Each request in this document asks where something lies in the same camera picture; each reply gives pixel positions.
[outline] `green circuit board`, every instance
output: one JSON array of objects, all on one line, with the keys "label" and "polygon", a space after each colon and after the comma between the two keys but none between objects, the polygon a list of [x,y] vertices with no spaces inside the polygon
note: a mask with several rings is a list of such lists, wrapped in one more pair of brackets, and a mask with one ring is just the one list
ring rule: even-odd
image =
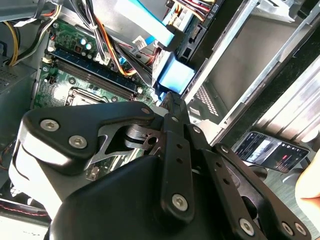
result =
[{"label": "green circuit board", "polygon": [[64,106],[71,88],[79,88],[99,97],[106,97],[111,102],[125,102],[127,100],[68,73],[43,64],[39,78],[37,93],[34,98],[35,108]]},{"label": "green circuit board", "polygon": [[[51,40],[56,46],[79,54],[85,51],[86,56],[94,57],[97,54],[97,44],[93,37],[78,31],[74,26],[62,20],[57,20],[55,23],[56,28],[52,30]],[[91,49],[86,49],[86,44],[90,44]]]}]

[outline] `mounting hole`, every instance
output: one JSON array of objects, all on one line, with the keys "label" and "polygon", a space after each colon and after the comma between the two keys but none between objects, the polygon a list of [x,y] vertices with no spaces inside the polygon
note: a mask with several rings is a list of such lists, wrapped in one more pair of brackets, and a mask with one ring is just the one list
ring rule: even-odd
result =
[{"label": "mounting hole", "polygon": [[141,108],[141,111],[144,112],[145,114],[149,114],[150,111],[146,109],[145,107]]},{"label": "mounting hole", "polygon": [[230,185],[230,182],[227,179],[224,178],[223,181],[225,184]]},{"label": "mounting hole", "polygon": [[177,161],[178,163],[180,163],[180,164],[183,164],[183,163],[184,163],[184,161],[182,161],[182,159],[179,158],[179,157],[176,159],[176,161]]},{"label": "mounting hole", "polygon": [[248,198],[247,196],[241,196],[244,205],[246,206],[246,209],[248,210],[251,219],[256,219],[258,217],[258,210],[252,200]]},{"label": "mounting hole", "polygon": [[149,145],[154,145],[157,142],[158,142],[158,138],[156,138],[156,137],[151,137],[151,138],[148,139],[148,144]]},{"label": "mounting hole", "polygon": [[175,121],[176,123],[179,122],[178,118],[176,118],[175,116],[172,117],[172,120]]}]

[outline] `phone screen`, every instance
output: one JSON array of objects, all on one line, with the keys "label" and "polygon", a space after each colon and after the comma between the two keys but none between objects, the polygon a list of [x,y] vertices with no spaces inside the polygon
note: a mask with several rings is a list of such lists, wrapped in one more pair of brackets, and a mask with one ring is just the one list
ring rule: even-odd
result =
[{"label": "phone screen", "polygon": [[243,161],[282,173],[288,173],[309,153],[303,147],[256,131],[246,135],[241,144],[232,150]]}]

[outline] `ventilation grille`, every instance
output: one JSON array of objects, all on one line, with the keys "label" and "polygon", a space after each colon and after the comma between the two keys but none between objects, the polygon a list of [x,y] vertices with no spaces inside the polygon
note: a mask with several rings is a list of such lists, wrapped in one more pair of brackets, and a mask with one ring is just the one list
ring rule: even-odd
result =
[{"label": "ventilation grille", "polygon": [[10,82],[16,80],[17,78],[17,75],[0,69],[0,89],[8,86]]},{"label": "ventilation grille", "polygon": [[212,103],[212,101],[211,101],[211,99],[210,99],[210,97],[209,97],[206,89],[205,89],[203,86],[201,86],[201,87],[198,89],[198,91],[196,92],[195,96],[196,96],[199,100],[201,100],[202,103],[204,103],[205,105],[207,105],[210,113],[212,113],[212,114],[216,115],[217,117],[219,117],[219,114],[218,114],[215,106],[213,105],[213,103]]}]

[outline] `black wire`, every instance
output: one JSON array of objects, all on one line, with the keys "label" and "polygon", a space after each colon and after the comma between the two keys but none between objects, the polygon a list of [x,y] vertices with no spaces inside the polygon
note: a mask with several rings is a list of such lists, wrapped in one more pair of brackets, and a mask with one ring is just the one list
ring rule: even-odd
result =
[{"label": "black wire", "polygon": [[[11,21],[7,21],[7,23],[12,27],[12,29],[14,31],[14,35],[16,36],[17,43],[18,43],[18,49],[19,49],[20,48],[20,43],[21,43],[20,30],[17,27],[14,27],[14,24]],[[9,65],[13,57],[14,56],[12,55],[12,57],[10,57],[9,60],[6,60],[5,64]]]},{"label": "black wire", "polygon": [[38,1],[38,4],[36,6],[36,11],[33,15],[34,19],[38,19],[41,16],[41,13],[45,7],[45,4],[46,4],[46,0],[39,0]]},{"label": "black wire", "polygon": [[191,10],[197,12],[198,14],[201,14],[203,17],[206,17],[206,14],[204,12],[202,12],[202,9],[199,9],[195,6],[192,6],[191,4],[189,4],[188,2],[184,1],[184,0],[176,0],[178,3],[187,6],[188,8],[190,8]]},{"label": "black wire", "polygon": [[24,58],[25,56],[27,56],[28,54],[30,54],[36,47],[37,47],[37,44],[38,42],[40,41],[40,35],[43,31],[43,29],[47,26],[47,24],[49,24],[51,22],[50,19],[44,21],[43,23],[40,24],[39,28],[38,28],[38,31],[35,35],[35,39],[33,40],[33,43],[32,45],[26,50],[24,51],[23,53],[21,53],[18,58],[17,58],[17,61]]},{"label": "black wire", "polygon": [[203,5],[206,5],[208,6],[209,8],[211,7],[211,4],[209,2],[205,2],[205,1],[202,1],[202,0],[196,0],[197,2],[203,4]]},{"label": "black wire", "polygon": [[[70,2],[71,2],[72,7],[74,8],[75,12],[77,13],[77,15],[83,21],[84,25],[94,33],[94,37],[96,40],[99,54],[101,55],[102,58],[104,58],[104,56],[105,56],[104,44],[107,46],[107,42],[104,38],[104,31],[105,30],[100,29],[99,26],[96,29],[92,30],[92,27],[98,25],[96,18],[95,18],[95,14],[94,14],[94,7],[93,7],[92,0],[86,0],[85,6],[84,6],[82,0],[70,0]],[[144,64],[144,66],[142,66],[142,64],[140,62],[133,59],[134,58],[133,56],[128,56],[126,53],[124,53],[125,51],[122,50],[122,48],[119,46],[119,44],[108,33],[106,33],[106,34],[109,38],[111,46],[114,49],[115,59],[112,59],[112,61],[118,60],[119,59],[118,53],[120,53],[120,55],[123,56],[124,58],[126,58],[129,63],[132,63],[136,66],[136,67],[134,67],[134,69],[138,72],[138,74],[140,76],[145,76],[145,77],[142,77],[143,79],[151,79],[150,72],[148,71],[149,67],[146,66],[145,64]]]}]

